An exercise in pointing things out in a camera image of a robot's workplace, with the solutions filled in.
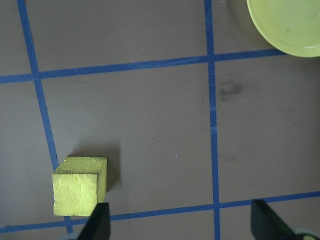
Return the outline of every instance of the light green bowl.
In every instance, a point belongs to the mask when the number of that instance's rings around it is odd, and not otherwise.
[[[254,25],[275,48],[320,56],[320,0],[247,0]]]

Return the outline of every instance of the gray floor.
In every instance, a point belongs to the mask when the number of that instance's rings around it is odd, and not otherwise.
[[[0,8],[0,76],[30,74],[16,1]],[[41,72],[207,55],[203,0],[27,0]],[[214,52],[269,50],[245,0],[213,0]],[[219,202],[319,191],[320,58],[215,63]],[[57,159],[108,157],[111,214],[213,204],[208,63],[43,79]],[[0,229],[53,215],[52,163],[33,81],[0,84]],[[320,234],[320,197],[271,206]],[[253,240],[250,207],[116,220],[113,240]],[[83,225],[73,226],[79,232]],[[66,228],[1,233],[55,240]]]

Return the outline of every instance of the foam cube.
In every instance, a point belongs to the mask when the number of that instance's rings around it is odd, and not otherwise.
[[[90,216],[107,192],[107,158],[68,156],[52,173],[53,213]]]

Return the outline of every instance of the blue tape line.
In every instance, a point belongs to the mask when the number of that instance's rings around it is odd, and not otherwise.
[[[39,78],[38,62],[37,62],[34,42],[32,39],[31,28],[30,28],[30,23],[29,23],[25,0],[17,0],[17,4],[18,4],[20,20],[21,20],[21,24],[22,24],[22,30],[23,30],[26,50],[27,50],[28,57],[29,57],[31,72],[36,78]]]
[[[40,72],[41,79],[77,76],[77,75],[87,75],[87,74],[101,74],[101,73],[112,73],[121,71],[131,71],[139,69],[151,69],[151,68],[163,68],[179,65],[189,65],[189,64],[201,64],[207,62],[207,56],[193,56],[193,57],[183,57],[174,58],[167,60],[156,60],[156,61],[142,61],[133,63],[122,63],[113,65],[102,65],[102,66],[89,66],[89,67],[79,67],[52,71],[42,71]]]
[[[33,81],[33,80],[34,80],[34,76],[32,74],[0,76],[0,84],[26,82],[26,81]]]
[[[215,209],[213,213],[214,219],[214,240],[220,240],[220,209]]]
[[[214,61],[220,62],[220,61],[231,61],[231,60],[250,59],[250,58],[263,58],[263,57],[281,56],[285,54],[286,53],[283,53],[277,49],[222,53],[222,54],[215,54]],[[207,62],[208,62],[207,56],[194,56],[194,57],[174,58],[174,59],[157,60],[157,61],[144,61],[144,62],[134,62],[134,63],[123,63],[123,64],[113,64],[113,65],[103,65],[103,66],[91,66],[91,67],[42,71],[39,73],[39,75],[41,79],[50,79],[50,78],[60,78],[60,77],[87,75],[87,74],[111,73],[111,72],[122,72],[122,71],[131,71],[131,70],[139,70],[139,69],[163,68],[163,67],[173,67],[173,66],[189,65],[189,64],[201,64],[201,63],[207,63]],[[33,81],[33,80],[34,78],[32,74],[0,76],[0,84],[26,82],[26,81]]]
[[[199,205],[199,206],[186,206],[186,207],[178,207],[178,208],[170,208],[170,209],[162,209],[162,210],[112,215],[110,219],[111,221],[119,221],[119,220],[139,219],[139,218],[147,218],[147,217],[162,216],[162,215],[208,211],[213,209],[214,209],[213,204]]]
[[[265,49],[256,51],[241,51],[233,53],[223,53],[214,55],[214,60],[216,62],[220,61],[230,61],[230,60],[240,60],[240,59],[252,59],[252,58],[264,58],[286,55],[286,53],[278,49]]]
[[[13,233],[13,232],[19,232],[19,231],[25,231],[25,230],[48,229],[48,228],[58,228],[58,227],[65,227],[65,226],[66,226],[66,223],[64,221],[5,226],[5,227],[0,227],[0,233],[2,234]]]
[[[42,82],[40,80],[39,67],[37,62],[35,46],[32,39],[32,33],[31,33],[31,28],[30,28],[30,23],[28,18],[26,2],[25,0],[17,0],[17,5],[19,9],[19,15],[20,15],[20,20],[21,20],[21,25],[22,25],[23,35],[24,35],[24,41],[25,41],[25,45],[28,53],[30,68],[33,76],[36,97],[38,100],[45,137],[46,137],[47,145],[49,148],[51,164],[52,164],[53,170],[55,170],[59,166],[59,162],[57,159],[57,152],[56,152],[54,137],[51,130],[49,113],[47,110],[47,104],[45,100],[45,93],[42,86]],[[65,222],[67,232],[73,233],[73,227],[70,224],[70,217],[65,216],[64,222]]]
[[[282,195],[282,196],[271,196],[271,197],[265,197],[262,199],[265,200],[267,203],[276,203],[276,202],[318,198],[318,197],[320,197],[320,191],[304,192],[304,193]],[[251,200],[224,202],[224,203],[220,203],[219,207],[221,209],[225,209],[225,208],[234,208],[234,207],[241,207],[241,206],[248,206],[248,205],[251,205]]]
[[[64,216],[63,218],[64,218],[64,222],[65,222],[66,232],[68,234],[73,233],[74,232],[74,228],[72,227],[70,216]]]
[[[320,191],[305,192],[305,193],[283,195],[283,196],[272,196],[272,197],[266,197],[263,199],[268,203],[275,203],[275,202],[285,202],[285,201],[309,199],[309,198],[320,198]],[[182,213],[214,210],[214,212],[217,213],[215,215],[215,218],[216,218],[215,222],[216,222],[216,225],[218,226],[217,227],[218,231],[220,231],[219,209],[249,206],[251,204],[251,201],[252,200],[223,202],[219,204],[218,208],[216,204],[208,204],[208,205],[178,207],[178,208],[153,210],[153,211],[145,211],[145,212],[137,212],[137,213],[119,214],[119,215],[112,215],[111,221],[120,221],[120,220],[138,219],[138,218],[146,218],[146,217],[154,217],[154,216],[162,216],[162,215],[170,215],[170,214],[182,214]],[[84,225],[86,224],[87,221],[88,221],[88,218],[71,219],[69,220],[69,223],[72,226]],[[46,228],[57,228],[57,227],[65,227],[65,226],[66,226],[65,221],[5,226],[5,227],[0,227],[0,233],[10,233],[10,232],[17,232],[17,231],[24,231],[24,230],[35,230],[35,229],[46,229]]]
[[[214,239],[220,240],[220,209],[219,209],[219,167],[217,144],[217,104],[216,104],[216,69],[215,69],[215,43],[214,23],[212,14],[212,1],[204,0],[206,51],[208,57],[209,104],[210,104],[210,136],[211,136],[211,167],[212,167],[212,193],[214,203]]]
[[[42,123],[44,127],[44,133],[46,137],[46,141],[49,148],[50,159],[52,163],[52,168],[55,170],[59,166],[59,162],[57,159],[56,146],[54,142],[54,137],[51,131],[51,125],[49,120],[49,114],[47,111],[47,105],[45,100],[45,93],[42,86],[42,82],[40,80],[34,81],[34,87],[36,92],[36,97],[38,99],[38,104],[40,108],[40,113],[42,117]]]

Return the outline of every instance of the blue tape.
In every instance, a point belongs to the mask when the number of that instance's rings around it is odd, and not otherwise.
[[[64,216],[63,218],[64,218],[64,222],[65,222],[66,232],[68,234],[73,233],[74,232],[74,228],[72,227],[70,216]]]
[[[87,75],[87,74],[101,74],[101,73],[112,73],[112,72],[139,70],[139,69],[152,69],[152,68],[179,66],[179,65],[201,64],[206,62],[207,62],[207,56],[193,56],[193,57],[174,58],[174,59],[167,59],[167,60],[142,61],[142,62],[123,63],[123,64],[42,71],[40,72],[40,77],[41,79],[50,79],[50,78],[78,76],[78,75]]]
[[[262,199],[265,200],[267,203],[276,203],[276,202],[318,198],[318,197],[320,197],[320,191],[304,192],[304,193],[282,195],[282,196],[271,196],[271,197],[265,197]],[[234,207],[241,207],[241,206],[248,206],[248,205],[251,205],[251,200],[223,202],[223,203],[220,203],[219,207],[221,209],[225,209],[225,208],[234,208]]]
[[[220,209],[214,210],[214,240],[220,240],[221,234],[220,234]]]
[[[36,57],[35,46],[32,39],[31,28],[30,28],[25,0],[17,0],[17,4],[18,4],[20,20],[22,24],[26,50],[29,57],[31,72],[34,77],[39,78],[38,62]]]
[[[139,219],[139,218],[147,218],[147,217],[170,215],[170,214],[182,214],[182,213],[208,211],[213,209],[214,209],[213,204],[199,205],[199,206],[186,206],[186,207],[178,207],[178,208],[170,208],[170,209],[162,209],[162,210],[112,215],[110,219],[111,221],[119,221],[119,220]]]
[[[206,51],[208,58],[208,85],[210,104],[210,136],[211,136],[211,167],[212,167],[212,194],[214,204],[214,239],[220,240],[220,209],[219,209],[219,167],[217,144],[217,104],[216,104],[216,69],[214,23],[212,1],[204,0]]]
[[[286,53],[283,53],[282,51],[279,51],[277,49],[264,49],[264,50],[256,50],[256,51],[243,51],[243,52],[215,54],[213,56],[213,59],[215,62],[220,62],[220,61],[231,61],[231,60],[250,59],[250,58],[281,56],[285,54]],[[113,64],[113,65],[90,66],[90,67],[42,71],[39,73],[39,76],[41,79],[50,79],[50,78],[60,78],[60,77],[69,77],[69,76],[78,76],[78,75],[87,75],[87,74],[112,73],[112,72],[139,70],[139,69],[151,69],[151,68],[173,67],[173,66],[179,66],[179,65],[201,64],[201,63],[207,63],[207,62],[208,62],[207,56],[193,56],[193,57],[174,58],[174,59],[167,59],[167,60],[143,61],[143,62],[134,62],[134,63],[123,63],[123,64]],[[0,84],[26,82],[26,81],[33,81],[33,80],[34,80],[34,77],[32,74],[0,76]]]
[[[39,108],[40,108],[42,123],[44,127],[44,133],[45,133],[46,141],[49,148],[52,168],[53,170],[55,170],[59,166],[59,162],[57,159],[57,152],[56,152],[54,137],[51,131],[49,114],[47,110],[47,104],[45,100],[45,93],[42,86],[42,82],[40,80],[34,81],[34,87],[35,87],[36,97],[37,97]]]
[[[309,198],[320,198],[320,191],[305,192],[305,193],[283,195],[283,196],[273,196],[273,197],[266,197],[263,199],[267,203],[275,203],[275,202],[284,202],[284,201],[309,199]],[[220,236],[220,211],[219,210],[225,209],[225,208],[249,206],[251,204],[251,201],[252,200],[223,202],[223,203],[220,203],[218,205],[218,207],[217,207],[217,204],[207,204],[207,205],[187,206],[187,207],[178,207],[178,208],[170,208],[170,209],[162,209],[162,210],[144,211],[144,212],[137,212],[137,213],[119,214],[119,215],[112,215],[110,218],[111,218],[111,221],[120,221],[120,220],[147,218],[147,217],[170,215],[170,214],[182,214],[182,213],[191,213],[191,212],[213,210],[214,211],[215,234],[217,234],[215,236],[218,237],[218,236]],[[56,222],[38,223],[38,224],[5,226],[5,227],[0,227],[0,233],[10,233],[10,232],[17,232],[17,231],[24,231],[24,230],[65,227],[68,224],[70,224],[72,226],[84,225],[88,221],[88,218],[83,218],[83,219],[70,219],[69,218],[67,221],[68,221],[68,223],[66,223],[65,221],[56,221]]]
[[[20,15],[20,20],[21,20],[26,50],[28,53],[30,68],[31,68],[32,76],[33,76],[36,97],[38,100],[42,123],[43,123],[43,127],[44,127],[44,132],[45,132],[45,137],[46,137],[47,145],[49,148],[51,164],[52,164],[53,170],[55,170],[59,166],[59,162],[57,159],[57,152],[56,152],[54,137],[53,137],[52,130],[51,130],[49,113],[47,110],[47,104],[46,104],[46,100],[45,100],[45,93],[44,93],[44,89],[42,86],[42,82],[40,80],[40,73],[39,73],[39,67],[38,67],[38,62],[37,62],[37,56],[36,56],[35,46],[34,46],[33,39],[32,39],[32,33],[31,33],[31,28],[30,28],[30,23],[29,23],[28,12],[27,12],[25,0],[17,0],[17,5],[18,5],[18,9],[19,9],[19,15]],[[70,217],[65,216],[64,222],[65,222],[67,232],[73,233],[73,227],[70,224]]]
[[[34,80],[34,76],[32,74],[0,76],[0,84],[26,82],[26,81],[33,81],[33,80]]]
[[[48,228],[58,228],[58,227],[65,227],[65,226],[66,226],[66,222],[64,221],[5,226],[5,227],[0,227],[0,233],[2,234],[13,233],[13,232],[19,232],[19,231],[25,231],[25,230],[48,229]]]
[[[264,58],[286,55],[286,53],[278,49],[265,49],[257,51],[241,51],[233,53],[223,53],[214,55],[214,60],[216,62],[220,61],[230,61],[230,60],[240,60],[240,59],[252,59],[252,58]]]

